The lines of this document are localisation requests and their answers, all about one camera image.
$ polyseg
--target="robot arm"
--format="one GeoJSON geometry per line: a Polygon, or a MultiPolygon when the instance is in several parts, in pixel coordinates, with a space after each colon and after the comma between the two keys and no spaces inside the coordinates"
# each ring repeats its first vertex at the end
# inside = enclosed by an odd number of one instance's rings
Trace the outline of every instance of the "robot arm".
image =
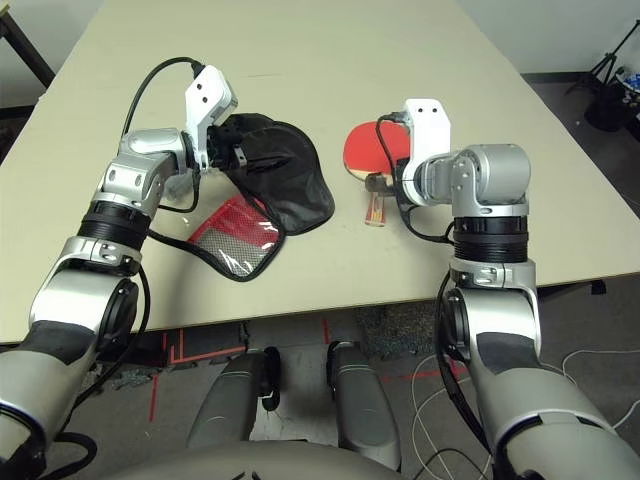
{"type": "Polygon", "coordinates": [[[64,428],[86,372],[110,343],[129,334],[138,297],[129,277],[140,270],[165,182],[211,166],[207,126],[222,123],[237,100],[211,66],[198,74],[186,99],[185,133],[142,130],[121,139],[78,233],[36,295],[27,337],[0,355],[3,478],[5,472],[8,478],[42,472],[44,452],[64,428]]]}
{"type": "Polygon", "coordinates": [[[455,252],[436,341],[468,367],[496,478],[638,478],[633,450],[573,383],[540,364],[525,152],[505,144],[449,153],[450,124],[435,100],[408,100],[390,117],[411,134],[396,176],[405,197],[452,205],[455,252]]]}

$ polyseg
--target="table leg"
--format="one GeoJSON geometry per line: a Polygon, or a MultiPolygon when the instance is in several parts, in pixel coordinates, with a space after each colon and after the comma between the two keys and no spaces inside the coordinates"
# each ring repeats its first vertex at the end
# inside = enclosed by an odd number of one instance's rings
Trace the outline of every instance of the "table leg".
{"type": "Polygon", "coordinates": [[[0,17],[0,38],[2,37],[7,39],[9,45],[13,47],[24,63],[26,63],[35,76],[38,77],[38,80],[40,80],[45,87],[49,87],[55,77],[55,73],[9,13],[5,13],[0,17]]]}

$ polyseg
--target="beige table surface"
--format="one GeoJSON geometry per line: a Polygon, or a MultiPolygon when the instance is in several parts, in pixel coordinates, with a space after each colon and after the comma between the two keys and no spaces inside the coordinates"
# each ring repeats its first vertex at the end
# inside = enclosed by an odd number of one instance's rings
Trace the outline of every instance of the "beige table surface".
{"type": "MultiPolygon", "coordinates": [[[[408,97],[443,103],[456,148],[527,151],[539,284],[640,271],[640,221],[454,0],[106,0],[0,168],[0,341],[27,332],[31,301],[77,231],[140,81],[179,55],[222,69],[238,112],[307,132],[336,212],[287,239],[246,284],[147,240],[151,328],[433,298],[451,247],[412,237],[391,208],[387,226],[365,226],[367,194],[342,166],[351,128],[408,97]]],[[[182,128],[189,73],[157,77],[134,127],[182,128]]],[[[220,174],[208,177],[195,215],[160,212],[154,228],[184,238],[230,191],[220,174]]],[[[447,207],[423,210],[419,228],[439,233],[450,221],[447,207]]]]}

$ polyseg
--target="white cable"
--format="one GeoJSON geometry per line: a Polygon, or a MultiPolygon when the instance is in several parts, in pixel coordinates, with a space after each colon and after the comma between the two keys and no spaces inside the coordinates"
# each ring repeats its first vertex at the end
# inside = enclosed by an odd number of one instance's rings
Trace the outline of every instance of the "white cable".
{"type": "Polygon", "coordinates": [[[570,358],[575,357],[581,353],[595,353],[595,354],[607,354],[607,355],[616,355],[616,354],[624,354],[624,353],[640,353],[640,348],[636,348],[635,350],[576,350],[575,352],[571,352],[562,359],[562,373],[566,377],[567,376],[567,362],[570,358]]]}
{"type": "MultiPolygon", "coordinates": [[[[418,457],[418,460],[420,461],[420,463],[422,464],[424,469],[427,472],[429,472],[429,474],[433,478],[435,478],[436,480],[444,480],[441,477],[437,476],[435,473],[433,473],[431,471],[431,469],[429,469],[429,467],[424,464],[424,461],[422,460],[422,457],[418,453],[418,447],[416,446],[416,441],[415,441],[415,423],[416,423],[416,419],[418,419],[418,421],[420,422],[420,426],[422,427],[422,431],[424,432],[424,436],[427,437],[427,441],[429,442],[429,445],[431,445],[431,448],[433,448],[434,452],[438,451],[438,449],[436,448],[435,443],[433,443],[433,440],[431,439],[431,435],[429,435],[429,431],[427,430],[427,427],[425,426],[424,422],[422,421],[422,418],[419,415],[418,402],[416,401],[416,390],[415,390],[416,376],[418,375],[418,371],[420,370],[420,367],[422,367],[422,365],[424,365],[425,363],[427,363],[429,360],[431,360],[433,358],[435,358],[435,355],[430,355],[430,356],[428,356],[426,358],[423,358],[418,363],[418,365],[416,365],[416,368],[413,370],[413,375],[411,375],[411,401],[413,402],[413,411],[414,411],[413,427],[411,428],[411,441],[413,442],[413,449],[416,452],[416,456],[418,457]]],[[[429,396],[422,403],[422,405],[425,405],[426,403],[429,402],[429,400],[435,398],[438,394],[442,393],[443,391],[444,391],[444,388],[442,390],[438,390],[436,393],[434,393],[431,396],[429,396]]],[[[440,460],[440,463],[442,464],[442,467],[444,468],[445,472],[447,472],[447,475],[449,475],[449,478],[451,480],[454,480],[453,475],[451,474],[451,471],[449,470],[449,467],[447,467],[447,464],[444,463],[444,459],[442,458],[442,456],[438,455],[438,460],[440,460]]]]}
{"type": "Polygon", "coordinates": [[[640,405],[640,398],[631,404],[631,408],[629,408],[629,410],[627,410],[627,413],[625,413],[624,416],[616,422],[616,424],[613,426],[613,429],[617,430],[619,427],[622,426],[624,422],[629,420],[629,417],[631,416],[631,414],[633,413],[633,411],[636,409],[638,405],[640,405]]]}
{"type": "Polygon", "coordinates": [[[578,386],[578,382],[576,382],[575,378],[573,378],[571,375],[569,375],[568,373],[564,373],[561,369],[559,369],[558,367],[556,367],[555,365],[551,365],[550,363],[544,363],[544,362],[540,362],[540,365],[544,366],[544,367],[548,367],[551,370],[554,370],[556,372],[558,372],[560,375],[563,375],[565,377],[567,377],[569,380],[571,380],[571,382],[577,387],[578,386]]]}
{"type": "MultiPolygon", "coordinates": [[[[418,446],[416,444],[416,423],[420,422],[420,426],[422,427],[422,431],[424,432],[425,437],[427,438],[427,441],[429,442],[429,445],[431,445],[431,448],[433,448],[434,453],[438,451],[435,443],[433,443],[433,440],[431,439],[431,435],[429,434],[429,431],[427,430],[427,427],[425,426],[424,422],[422,421],[422,417],[420,416],[420,412],[424,409],[425,406],[427,406],[427,404],[433,400],[435,397],[437,397],[438,395],[442,394],[445,392],[445,389],[442,388],[440,390],[438,390],[435,393],[432,393],[431,395],[429,395],[429,397],[427,397],[418,407],[418,404],[416,402],[416,392],[415,392],[415,380],[416,377],[418,375],[418,371],[420,370],[420,368],[429,360],[435,358],[435,355],[431,355],[429,357],[426,357],[424,359],[422,359],[418,365],[416,365],[416,368],[413,371],[413,375],[411,375],[411,400],[413,402],[413,409],[414,409],[414,416],[413,416],[413,422],[411,425],[411,443],[413,444],[413,450],[415,451],[416,457],[418,457],[418,461],[420,462],[420,464],[422,465],[422,467],[429,473],[429,475],[431,475],[433,478],[435,478],[436,480],[444,480],[442,477],[439,477],[438,475],[436,475],[435,473],[433,473],[433,471],[427,466],[425,465],[424,460],[422,459],[422,456],[420,455],[420,452],[418,452],[418,446]]],[[[459,383],[464,383],[466,381],[469,380],[469,377],[464,378],[462,380],[460,380],[459,383]]],[[[447,472],[447,475],[449,475],[449,478],[451,480],[454,480],[453,475],[451,474],[451,471],[449,470],[449,468],[447,467],[447,464],[445,463],[444,459],[442,458],[442,455],[438,455],[438,460],[440,460],[440,463],[442,464],[443,468],[445,469],[445,471],[447,472]]],[[[489,463],[491,462],[491,455],[489,455],[487,457],[487,461],[485,462],[484,468],[482,470],[482,475],[480,475],[478,477],[478,480],[482,480],[482,476],[485,475],[487,473],[487,470],[489,468],[489,463]]]]}
{"type": "MultiPolygon", "coordinates": [[[[573,381],[573,383],[576,384],[576,385],[578,385],[576,383],[576,381],[571,377],[571,375],[569,375],[567,373],[567,362],[569,361],[570,358],[575,357],[576,355],[579,355],[581,353],[622,355],[622,354],[625,354],[625,353],[640,353],[640,348],[636,348],[634,350],[584,350],[583,349],[583,350],[576,350],[575,352],[571,352],[571,353],[565,355],[565,357],[562,359],[562,374],[565,377],[571,379],[571,381],[573,381]]],[[[622,418],[620,420],[618,420],[615,425],[613,425],[613,429],[614,430],[617,430],[618,428],[620,428],[622,426],[622,424],[629,419],[629,417],[631,416],[633,411],[636,409],[638,404],[640,404],[640,398],[638,400],[636,400],[635,402],[633,402],[631,404],[631,407],[629,407],[629,410],[627,410],[627,413],[625,413],[622,416],[622,418]]]]}

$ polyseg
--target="white wall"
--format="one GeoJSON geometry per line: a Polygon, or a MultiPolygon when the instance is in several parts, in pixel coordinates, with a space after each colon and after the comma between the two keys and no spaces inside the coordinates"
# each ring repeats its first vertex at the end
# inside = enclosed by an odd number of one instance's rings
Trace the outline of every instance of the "white wall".
{"type": "MultiPolygon", "coordinates": [[[[588,70],[605,51],[615,47],[632,19],[640,18],[639,0],[458,2],[521,73],[588,70]]],[[[57,71],[101,3],[13,0],[10,12],[57,71]]],[[[640,31],[621,56],[640,70],[640,31]]],[[[1,41],[0,107],[32,105],[43,91],[6,41],[1,41]]]]}
{"type": "MultiPolygon", "coordinates": [[[[589,70],[640,18],[638,0],[458,3],[521,73],[589,70]]],[[[640,29],[620,54],[640,68],[640,29]]]]}
{"type": "MultiPolygon", "coordinates": [[[[58,71],[102,0],[12,0],[9,13],[49,66],[58,71]]],[[[0,40],[0,107],[33,105],[44,87],[0,40]]]]}

